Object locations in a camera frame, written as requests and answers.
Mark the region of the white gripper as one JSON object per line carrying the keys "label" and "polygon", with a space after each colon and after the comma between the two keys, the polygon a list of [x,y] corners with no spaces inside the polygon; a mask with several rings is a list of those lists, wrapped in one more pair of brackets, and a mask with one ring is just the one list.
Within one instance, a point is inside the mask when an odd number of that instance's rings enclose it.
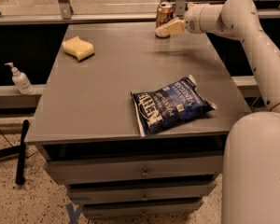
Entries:
{"label": "white gripper", "polygon": [[174,18],[155,30],[157,37],[180,35],[186,29],[194,34],[216,33],[223,29],[222,5],[188,3],[184,20]]}

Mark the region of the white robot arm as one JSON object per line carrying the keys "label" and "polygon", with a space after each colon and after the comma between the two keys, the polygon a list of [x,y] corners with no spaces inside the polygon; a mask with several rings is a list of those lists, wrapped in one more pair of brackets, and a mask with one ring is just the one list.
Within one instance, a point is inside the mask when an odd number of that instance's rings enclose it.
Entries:
{"label": "white robot arm", "polygon": [[280,224],[280,49],[263,30],[253,0],[189,3],[160,36],[211,33],[239,41],[265,109],[236,121],[225,145],[222,224]]}

